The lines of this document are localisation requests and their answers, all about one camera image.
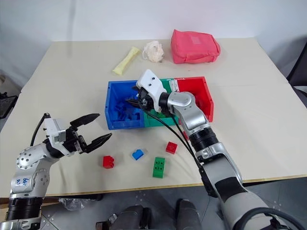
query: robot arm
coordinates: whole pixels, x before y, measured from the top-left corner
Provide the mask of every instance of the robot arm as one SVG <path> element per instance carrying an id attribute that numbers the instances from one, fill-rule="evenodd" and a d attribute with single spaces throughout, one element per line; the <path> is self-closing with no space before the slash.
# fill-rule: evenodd
<path id="1" fill-rule="evenodd" d="M 112 135 L 110 133 L 101 136 L 89 145 L 85 143 L 81 135 L 78 135 L 78 127 L 92 122 L 99 114 L 82 116 L 72 121 L 67 129 L 63 128 L 60 119 L 52 119 L 49 114 L 44 116 L 47 139 L 19 153 L 16 160 L 16 173 L 11 181 L 9 210 L 6 221 L 0 224 L 0 230 L 39 229 L 40 208 L 49 185 L 50 167 L 63 156 L 69 157 L 75 152 L 81 154 L 95 150 Z"/>
<path id="2" fill-rule="evenodd" d="M 161 90 L 161 81 L 150 70 L 146 70 L 140 77 L 137 87 L 140 108 L 147 111 L 154 108 L 157 112 L 173 114 L 180 119 L 196 151 L 195 156 L 206 191 L 208 195 L 219 198 L 224 219 L 230 229 L 245 226 L 245 229 L 254 230 L 281 226 L 275 216 L 258 212 L 261 208 L 268 209 L 268 206 L 242 185 L 239 169 L 223 144 L 218 141 L 191 93 L 166 93 Z M 255 211 L 259 214 L 246 219 L 246 214 Z"/>

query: yellow foam toy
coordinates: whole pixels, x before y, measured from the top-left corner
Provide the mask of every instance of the yellow foam toy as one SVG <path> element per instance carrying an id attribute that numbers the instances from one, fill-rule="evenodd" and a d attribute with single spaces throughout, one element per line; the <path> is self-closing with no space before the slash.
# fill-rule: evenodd
<path id="1" fill-rule="evenodd" d="M 137 47 L 131 47 L 128 55 L 112 71 L 118 75 L 122 75 L 124 68 L 136 55 L 138 55 L 139 52 L 140 50 Z"/>

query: black chair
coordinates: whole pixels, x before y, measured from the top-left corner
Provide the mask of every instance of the black chair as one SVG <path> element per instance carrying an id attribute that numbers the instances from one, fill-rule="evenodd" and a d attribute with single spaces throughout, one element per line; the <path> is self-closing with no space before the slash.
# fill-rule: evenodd
<path id="1" fill-rule="evenodd" d="M 287 79 L 307 108 L 307 43 Z"/>

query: beige tabletop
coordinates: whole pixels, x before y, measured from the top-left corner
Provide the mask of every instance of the beige tabletop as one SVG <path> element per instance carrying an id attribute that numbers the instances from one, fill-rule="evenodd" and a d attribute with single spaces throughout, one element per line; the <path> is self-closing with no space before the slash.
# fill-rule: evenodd
<path id="1" fill-rule="evenodd" d="M 0 197 L 8 197 L 15 159 L 29 146 L 44 112 L 63 118 L 67 125 L 82 115 L 100 113 L 79 129 L 86 141 L 113 133 L 92 153 L 63 157 L 53 165 L 49 196 L 200 185 L 193 159 L 166 128 L 107 128 L 107 82 L 136 80 L 146 69 L 160 78 L 206 77 L 214 101 L 212 127 L 245 182 L 307 176 L 307 110 L 254 38 L 218 39 L 221 55 L 217 61 L 197 65 L 173 64 L 165 40 L 162 63 L 139 55 L 123 76 L 111 72 L 131 46 L 142 48 L 147 42 L 52 43 L 0 133 Z M 35 143 L 44 138 L 44 131 L 39 130 Z M 175 155 L 165 152 L 169 141 L 179 145 Z M 145 149 L 138 161 L 131 157 L 136 149 Z M 104 155 L 115 158 L 113 169 L 101 167 Z M 152 177 L 157 156 L 165 157 L 163 179 Z"/>

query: blue lego brick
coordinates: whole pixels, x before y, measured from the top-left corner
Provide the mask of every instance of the blue lego brick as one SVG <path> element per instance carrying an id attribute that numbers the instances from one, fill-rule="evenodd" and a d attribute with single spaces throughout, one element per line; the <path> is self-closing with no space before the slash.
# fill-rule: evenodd
<path id="1" fill-rule="evenodd" d="M 143 151 L 140 150 L 140 149 L 136 150 L 136 151 L 132 154 L 133 158 L 134 158 L 136 161 L 137 161 L 141 156 L 143 156 L 143 155 L 144 155 L 144 153 L 143 153 Z"/>
<path id="2" fill-rule="evenodd" d="M 109 81 L 105 115 L 109 130 L 144 127 L 144 113 L 134 108 L 126 99 L 136 99 L 137 91 L 133 90 L 136 80 Z"/>

